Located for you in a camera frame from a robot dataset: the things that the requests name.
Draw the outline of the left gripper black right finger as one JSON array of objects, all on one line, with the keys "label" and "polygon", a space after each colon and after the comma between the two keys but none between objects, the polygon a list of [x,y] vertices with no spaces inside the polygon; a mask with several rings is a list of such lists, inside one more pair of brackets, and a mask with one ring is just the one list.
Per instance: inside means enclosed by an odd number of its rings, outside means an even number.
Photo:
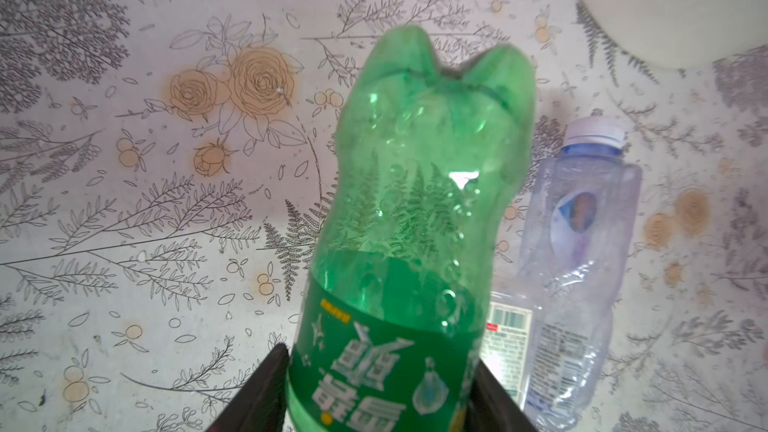
[{"label": "left gripper black right finger", "polygon": [[478,363],[469,396],[466,431],[537,431],[483,361]]}]

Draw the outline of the green bottle yellow cap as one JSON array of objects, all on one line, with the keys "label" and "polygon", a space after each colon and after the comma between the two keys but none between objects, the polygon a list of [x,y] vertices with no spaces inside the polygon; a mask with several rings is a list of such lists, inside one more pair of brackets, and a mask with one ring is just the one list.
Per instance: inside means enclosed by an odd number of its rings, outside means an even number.
[{"label": "green bottle yellow cap", "polygon": [[512,45],[450,69],[417,26],[379,39],[335,133],[338,189],[287,370],[297,430],[462,429],[535,105]]}]

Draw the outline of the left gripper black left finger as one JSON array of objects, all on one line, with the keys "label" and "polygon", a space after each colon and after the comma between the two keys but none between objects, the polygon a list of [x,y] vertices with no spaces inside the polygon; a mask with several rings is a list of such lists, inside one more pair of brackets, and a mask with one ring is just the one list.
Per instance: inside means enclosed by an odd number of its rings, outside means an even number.
[{"label": "left gripper black left finger", "polygon": [[274,346],[206,431],[282,431],[287,412],[289,358],[284,343]]}]

